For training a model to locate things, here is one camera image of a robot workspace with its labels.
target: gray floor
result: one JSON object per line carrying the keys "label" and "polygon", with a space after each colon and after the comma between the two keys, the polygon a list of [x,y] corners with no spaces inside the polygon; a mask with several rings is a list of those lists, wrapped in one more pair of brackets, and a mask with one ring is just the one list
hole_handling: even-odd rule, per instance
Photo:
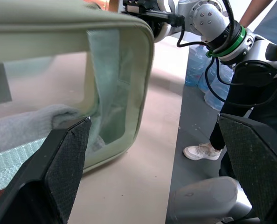
{"label": "gray floor", "polygon": [[222,156],[217,161],[192,161],[182,152],[187,146],[209,141],[217,114],[205,103],[204,93],[197,87],[184,87],[170,191],[218,176]]}

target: green ring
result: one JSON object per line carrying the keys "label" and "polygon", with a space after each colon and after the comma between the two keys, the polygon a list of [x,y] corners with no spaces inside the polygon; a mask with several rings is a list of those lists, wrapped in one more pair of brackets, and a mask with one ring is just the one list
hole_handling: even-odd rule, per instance
{"label": "green ring", "polygon": [[223,51],[223,52],[221,52],[221,53],[219,53],[219,54],[216,54],[216,55],[212,54],[212,51],[207,52],[206,55],[207,55],[208,57],[212,57],[212,56],[213,56],[213,57],[223,57],[223,56],[225,56],[225,55],[231,53],[232,51],[234,51],[234,50],[242,43],[242,41],[244,40],[245,35],[246,35],[246,30],[245,30],[245,28],[244,28],[243,26],[241,26],[241,28],[242,28],[242,31],[241,31],[241,33],[240,33],[238,39],[235,41],[235,43],[233,43],[233,45],[232,45],[231,47],[229,47],[229,48],[226,49],[225,51]]}

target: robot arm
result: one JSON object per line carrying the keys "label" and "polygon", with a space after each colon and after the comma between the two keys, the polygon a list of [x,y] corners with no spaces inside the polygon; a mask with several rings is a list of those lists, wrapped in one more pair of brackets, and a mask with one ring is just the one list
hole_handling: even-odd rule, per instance
{"label": "robot arm", "polygon": [[208,56],[235,65],[235,77],[242,84],[264,86],[277,78],[277,45],[235,20],[230,22],[221,0],[124,0],[123,4],[125,13],[150,25],[155,42],[184,31],[200,35]]}

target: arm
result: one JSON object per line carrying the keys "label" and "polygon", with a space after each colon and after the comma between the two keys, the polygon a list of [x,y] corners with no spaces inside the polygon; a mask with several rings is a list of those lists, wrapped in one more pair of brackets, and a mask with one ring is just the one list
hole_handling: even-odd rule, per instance
{"label": "arm", "polygon": [[246,9],[240,24],[247,27],[273,0],[252,0]]}

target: black cable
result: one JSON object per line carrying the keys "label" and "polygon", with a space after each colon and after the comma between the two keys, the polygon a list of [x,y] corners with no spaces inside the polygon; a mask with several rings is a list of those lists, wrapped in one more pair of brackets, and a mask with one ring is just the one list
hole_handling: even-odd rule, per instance
{"label": "black cable", "polygon": [[180,34],[179,40],[177,42],[177,47],[178,48],[183,48],[183,47],[187,47],[187,46],[195,45],[195,44],[205,45],[206,46],[206,44],[204,42],[201,42],[201,41],[195,41],[195,42],[180,44],[182,39],[183,39],[183,37],[184,37],[184,33],[185,33],[185,24],[183,23],[182,26],[181,26],[181,34]]}
{"label": "black cable", "polygon": [[224,4],[227,12],[228,12],[228,15],[229,15],[229,21],[230,21],[230,24],[229,24],[229,35],[228,35],[226,41],[219,48],[217,48],[217,49],[215,49],[213,51],[213,54],[221,53],[225,49],[227,49],[229,47],[230,42],[232,41],[232,38],[233,38],[234,24],[235,24],[233,10],[232,10],[232,7],[231,7],[231,5],[230,5],[228,0],[222,0],[222,1],[223,1],[223,4]]}
{"label": "black cable", "polygon": [[245,85],[242,83],[228,83],[228,82],[223,81],[219,74],[219,60],[217,57],[215,58],[215,61],[216,61],[216,76],[217,76],[218,81],[220,81],[221,83],[223,83],[225,85]]}
{"label": "black cable", "polygon": [[218,96],[214,90],[212,89],[210,83],[209,83],[209,79],[208,79],[208,71],[210,69],[210,67],[213,65],[214,63],[214,58],[212,58],[210,64],[208,65],[208,67],[205,70],[205,80],[207,83],[207,86],[209,88],[209,90],[212,92],[212,94],[218,98],[220,101],[224,102],[225,104],[230,104],[232,106],[237,106],[237,107],[246,107],[246,108],[251,108],[251,107],[259,107],[259,106],[264,106],[268,103],[270,103],[272,100],[274,100],[274,98],[277,96],[277,89],[273,92],[273,94],[271,95],[271,97],[269,99],[267,99],[265,102],[259,103],[259,104],[252,104],[252,105],[245,105],[245,104],[235,104],[229,101],[224,100],[223,98],[221,98],[220,96]]}

